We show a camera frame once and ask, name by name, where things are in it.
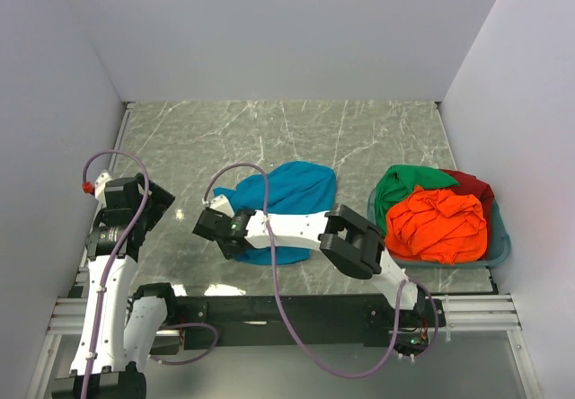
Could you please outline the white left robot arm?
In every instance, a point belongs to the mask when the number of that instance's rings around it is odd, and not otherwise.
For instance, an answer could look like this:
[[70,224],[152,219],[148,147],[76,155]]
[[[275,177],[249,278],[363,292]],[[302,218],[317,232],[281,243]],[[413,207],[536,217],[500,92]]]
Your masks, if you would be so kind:
[[88,298],[68,377],[55,380],[54,398],[143,398],[148,355],[159,328],[179,320],[168,282],[132,292],[140,247],[175,197],[142,173],[114,178],[102,172],[86,183],[101,202],[87,237]]

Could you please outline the blue t-shirt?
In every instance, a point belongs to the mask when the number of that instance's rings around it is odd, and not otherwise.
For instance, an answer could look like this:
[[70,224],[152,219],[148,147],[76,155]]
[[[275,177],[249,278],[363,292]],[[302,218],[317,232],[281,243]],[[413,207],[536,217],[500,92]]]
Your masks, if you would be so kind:
[[[268,210],[272,214],[304,215],[332,208],[337,192],[337,177],[332,168],[315,163],[284,163],[268,173],[270,194]],[[232,189],[216,187],[234,210],[263,209],[265,183],[261,174],[253,174]]]

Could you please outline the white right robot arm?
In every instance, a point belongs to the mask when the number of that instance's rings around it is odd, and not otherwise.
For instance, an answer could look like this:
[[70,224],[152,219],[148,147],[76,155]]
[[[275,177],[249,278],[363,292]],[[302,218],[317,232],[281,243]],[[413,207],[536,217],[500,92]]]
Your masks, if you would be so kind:
[[439,326],[438,306],[430,293],[393,260],[377,226],[343,204],[308,214],[278,214],[249,208],[234,213],[230,208],[206,207],[193,234],[216,243],[228,260],[248,250],[270,249],[276,292],[279,248],[319,251],[340,273],[353,279],[372,280],[399,323],[414,326],[430,309],[430,319]]

